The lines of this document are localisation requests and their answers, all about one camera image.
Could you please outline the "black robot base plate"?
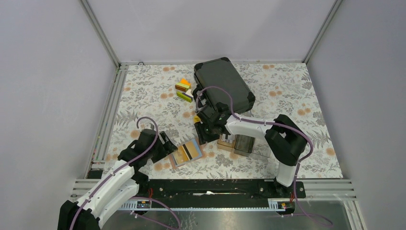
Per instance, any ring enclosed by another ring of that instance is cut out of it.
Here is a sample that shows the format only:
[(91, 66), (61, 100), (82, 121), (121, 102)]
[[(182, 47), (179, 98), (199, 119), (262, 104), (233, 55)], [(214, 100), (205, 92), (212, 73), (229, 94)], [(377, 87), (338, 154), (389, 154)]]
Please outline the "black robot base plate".
[(141, 172), (132, 179), (137, 196), (152, 198), (153, 208), (267, 208), (269, 199), (306, 197), (302, 182), (285, 187), (274, 179), (149, 179)]

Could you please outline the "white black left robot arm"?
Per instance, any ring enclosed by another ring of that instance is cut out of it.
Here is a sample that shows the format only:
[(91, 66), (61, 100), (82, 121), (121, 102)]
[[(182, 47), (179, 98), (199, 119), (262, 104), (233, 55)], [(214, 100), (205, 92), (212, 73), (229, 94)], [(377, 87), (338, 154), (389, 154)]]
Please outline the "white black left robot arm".
[(158, 162), (177, 147), (165, 132), (141, 131), (118, 156), (114, 166), (97, 184), (75, 202), (60, 208), (57, 229), (100, 230), (107, 220), (131, 197), (148, 192), (148, 176), (140, 172), (148, 160)]

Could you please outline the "orange gold credit card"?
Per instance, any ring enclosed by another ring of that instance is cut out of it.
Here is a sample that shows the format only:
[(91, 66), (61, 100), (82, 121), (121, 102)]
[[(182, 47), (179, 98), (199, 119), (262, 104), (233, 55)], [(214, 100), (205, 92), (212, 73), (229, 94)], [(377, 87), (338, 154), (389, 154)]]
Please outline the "orange gold credit card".
[(190, 161), (197, 160), (203, 156), (196, 139), (192, 139), (184, 143), (182, 146), (187, 153)]

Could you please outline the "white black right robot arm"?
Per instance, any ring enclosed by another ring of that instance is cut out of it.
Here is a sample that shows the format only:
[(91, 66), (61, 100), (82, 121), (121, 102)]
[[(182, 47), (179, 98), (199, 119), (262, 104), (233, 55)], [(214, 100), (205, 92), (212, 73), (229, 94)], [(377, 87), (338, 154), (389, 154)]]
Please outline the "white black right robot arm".
[(287, 197), (293, 192), (299, 164), (313, 153), (314, 145), (288, 116), (279, 115), (272, 122), (233, 113), (228, 107), (216, 110), (209, 106), (196, 115), (210, 134), (243, 135), (267, 142), (279, 161), (275, 193)]

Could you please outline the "pink leather card holder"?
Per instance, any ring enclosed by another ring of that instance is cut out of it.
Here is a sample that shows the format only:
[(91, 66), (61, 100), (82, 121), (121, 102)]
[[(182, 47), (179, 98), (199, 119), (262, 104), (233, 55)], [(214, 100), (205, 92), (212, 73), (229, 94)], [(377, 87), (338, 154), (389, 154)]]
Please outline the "pink leather card holder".
[(200, 145), (197, 138), (188, 140), (178, 146), (177, 150), (170, 154), (169, 160), (173, 169), (191, 163), (203, 157), (203, 149), (206, 144)]

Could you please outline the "yellow card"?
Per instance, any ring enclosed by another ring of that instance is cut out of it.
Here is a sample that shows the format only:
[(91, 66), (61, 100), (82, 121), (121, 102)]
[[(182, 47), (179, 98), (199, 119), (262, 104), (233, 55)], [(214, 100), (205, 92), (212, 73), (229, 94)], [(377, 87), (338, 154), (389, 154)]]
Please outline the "yellow card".
[(174, 165), (176, 167), (181, 166), (182, 164), (189, 161), (189, 157), (185, 152), (183, 146), (179, 146), (178, 149), (172, 154)]

